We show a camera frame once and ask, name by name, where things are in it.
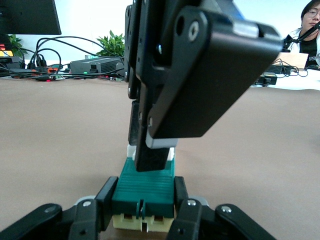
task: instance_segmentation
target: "cable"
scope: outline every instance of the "cable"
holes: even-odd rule
[[[278,74],[283,74],[284,76],[281,76],[281,77],[278,77],[279,79],[281,78],[284,78],[284,77],[289,77],[289,76],[300,76],[302,78],[305,78],[306,76],[308,76],[308,71],[304,68],[298,68],[296,66],[292,66],[290,65],[289,63],[285,62],[285,61],[282,61],[281,58],[278,58],[276,59],[273,63],[273,65],[275,65],[276,67],[279,66],[279,67],[282,67],[283,69],[281,70],[281,73],[278,73]],[[285,71],[285,69],[287,67],[290,67],[292,70],[290,70],[290,73],[287,73]],[[306,75],[301,75],[300,73],[301,72],[306,72]]]
[[[24,49],[22,49],[22,48],[20,48],[20,47],[17,47],[17,46],[15,46],[15,45],[12,45],[11,43],[6,43],[5,45],[9,46],[10,48],[18,49],[18,50],[20,51],[20,53],[21,53],[22,63],[25,62],[25,54],[24,54],[24,52],[22,51],[22,50],[24,50]]]
[[[254,85],[262,86],[262,87],[268,87],[269,86],[269,84],[264,84],[264,83],[260,83],[260,82],[255,82]]]
[[[58,39],[61,39],[61,38],[75,38],[75,39],[86,40],[86,41],[89,41],[89,42],[91,42],[91,43],[94,43],[94,44],[98,45],[99,47],[103,48],[104,50],[106,50],[107,52],[109,52],[109,53],[111,53],[111,54],[113,54],[113,55],[115,55],[115,56],[101,56],[101,55],[97,55],[97,54],[88,52],[88,51],[86,51],[86,50],[83,50],[83,49],[81,49],[81,48],[79,48],[79,47],[77,47],[77,46],[74,46],[74,45],[70,44],[70,43],[67,43],[67,42],[58,40]],[[98,43],[95,42],[95,41],[86,39],[86,38],[84,38],[84,37],[78,37],[78,36],[57,36],[57,37],[52,37],[52,38],[49,38],[49,37],[40,38],[40,39],[37,41],[35,54],[31,57],[30,62],[34,63],[35,58],[36,58],[35,56],[37,55],[37,53],[38,53],[38,51],[39,51],[39,48],[40,48],[44,43],[46,43],[46,42],[48,42],[48,41],[50,41],[50,40],[67,44],[67,45],[69,45],[69,46],[71,46],[71,47],[74,47],[74,48],[76,48],[76,49],[78,49],[78,50],[80,50],[80,51],[83,51],[83,52],[88,53],[88,54],[93,55],[93,56],[102,57],[102,58],[119,58],[119,59],[121,60],[121,62],[124,63],[121,56],[116,55],[116,54],[110,52],[110,51],[107,50],[105,47],[103,47],[102,45],[98,44]]]
[[[41,52],[41,51],[45,51],[45,50],[49,50],[49,51],[53,51],[53,52],[55,52],[57,55],[58,55],[58,57],[59,57],[59,66],[61,66],[61,62],[62,62],[62,60],[61,60],[61,56],[60,56],[60,54],[56,51],[56,50],[53,50],[53,49],[51,49],[51,48],[43,48],[43,49],[41,49],[41,50],[39,50],[38,51],[38,53],[39,52]]]
[[[32,78],[32,75],[35,75],[35,74],[43,74],[43,75],[47,75],[48,73],[47,72],[41,72],[41,71],[22,71],[22,72],[17,72],[17,71],[14,71],[10,68],[6,68],[6,67],[2,67],[0,66],[0,69],[4,69],[10,73],[13,73],[13,74],[16,74],[16,75],[19,75],[21,77],[24,77],[24,78]]]
[[[0,50],[3,52],[3,54],[7,55],[8,57],[11,57],[8,53],[6,53],[5,50],[3,50],[2,48],[0,48]]]
[[[62,76],[66,77],[67,79],[87,79],[90,77],[96,78],[97,76],[109,75],[112,74],[114,71],[108,72],[98,72],[98,73],[80,73],[80,74],[61,74]]]
[[[27,51],[27,52],[31,52],[31,53],[33,53],[33,54],[35,53],[34,51],[32,51],[32,50],[30,50],[30,49],[27,49],[27,48],[21,47],[20,49],[21,49],[21,50],[25,50],[25,51]]]

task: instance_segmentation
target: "table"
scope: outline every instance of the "table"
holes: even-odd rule
[[[0,230],[46,203],[95,195],[126,159],[127,84],[0,80]],[[201,138],[180,139],[176,175],[212,208],[237,205],[279,240],[320,233],[320,91],[250,88]],[[102,239],[164,239],[109,227]]]
[[[283,74],[278,74],[278,79],[275,85],[269,85],[270,88],[288,89],[288,90],[303,90],[314,89],[320,90],[320,71],[308,69],[300,71],[299,75],[292,72],[291,76],[283,77]]]

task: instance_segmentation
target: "computer monitor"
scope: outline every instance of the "computer monitor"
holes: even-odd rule
[[[61,35],[54,0],[1,0],[0,34]]]

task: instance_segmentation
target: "green ribbed block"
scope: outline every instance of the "green ribbed block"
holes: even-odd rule
[[[128,157],[112,196],[112,214],[174,218],[174,178],[174,158],[164,170],[138,172]]]

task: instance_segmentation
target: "white plastic part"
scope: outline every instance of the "white plastic part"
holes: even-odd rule
[[[81,197],[81,198],[79,198],[76,202],[75,202],[75,204],[74,204],[74,206],[76,206],[76,205],[78,205],[78,203],[80,203],[81,201],[83,201],[83,200],[91,200],[91,199],[95,199],[95,195],[90,195],[90,196],[83,196],[83,197]]]
[[[148,130],[145,144],[150,149],[174,148],[178,144],[178,138],[152,138]]]
[[[128,145],[126,148],[126,157],[127,158],[132,158],[132,160],[134,161],[136,158],[136,149],[137,146],[132,146],[132,145]],[[169,153],[168,153],[168,157],[167,157],[167,161],[172,161],[175,157],[175,151],[176,148],[175,147],[170,147]]]
[[[136,219],[136,217],[132,216],[125,217],[125,215],[122,213],[120,215],[113,215],[113,227],[115,229],[128,229],[128,230],[143,230],[143,223],[146,224],[146,231],[147,232],[163,232],[168,233],[171,227],[172,222],[174,221],[174,218],[162,218],[160,220],[157,220],[155,216],[146,216],[144,219],[142,217],[139,217]]]

